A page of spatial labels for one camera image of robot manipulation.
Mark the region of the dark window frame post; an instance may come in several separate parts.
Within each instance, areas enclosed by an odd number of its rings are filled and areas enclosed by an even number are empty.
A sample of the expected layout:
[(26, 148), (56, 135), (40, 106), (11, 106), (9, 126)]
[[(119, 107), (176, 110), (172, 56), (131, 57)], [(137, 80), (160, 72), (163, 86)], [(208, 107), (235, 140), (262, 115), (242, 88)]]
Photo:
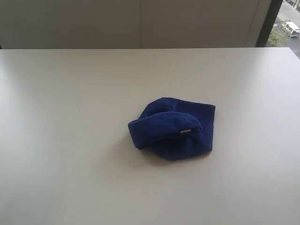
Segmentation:
[(272, 0), (255, 47), (265, 47), (283, 0)]

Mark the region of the blue microfiber towel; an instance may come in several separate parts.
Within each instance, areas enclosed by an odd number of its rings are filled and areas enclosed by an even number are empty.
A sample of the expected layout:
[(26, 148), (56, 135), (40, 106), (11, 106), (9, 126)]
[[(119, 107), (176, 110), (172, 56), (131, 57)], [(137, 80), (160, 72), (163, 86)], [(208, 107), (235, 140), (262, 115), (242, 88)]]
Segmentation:
[(162, 97), (129, 122), (134, 146), (169, 161), (207, 155), (213, 148), (214, 105)]

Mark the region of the white bus outside window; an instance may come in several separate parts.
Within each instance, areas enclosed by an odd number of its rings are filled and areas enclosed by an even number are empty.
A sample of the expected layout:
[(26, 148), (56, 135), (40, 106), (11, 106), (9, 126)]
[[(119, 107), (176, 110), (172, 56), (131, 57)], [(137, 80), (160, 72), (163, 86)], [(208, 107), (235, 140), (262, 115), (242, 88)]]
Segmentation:
[(282, 29), (287, 33), (288, 37), (291, 37), (291, 38), (299, 38), (300, 37), (299, 27), (291, 21), (285, 21), (282, 24)]

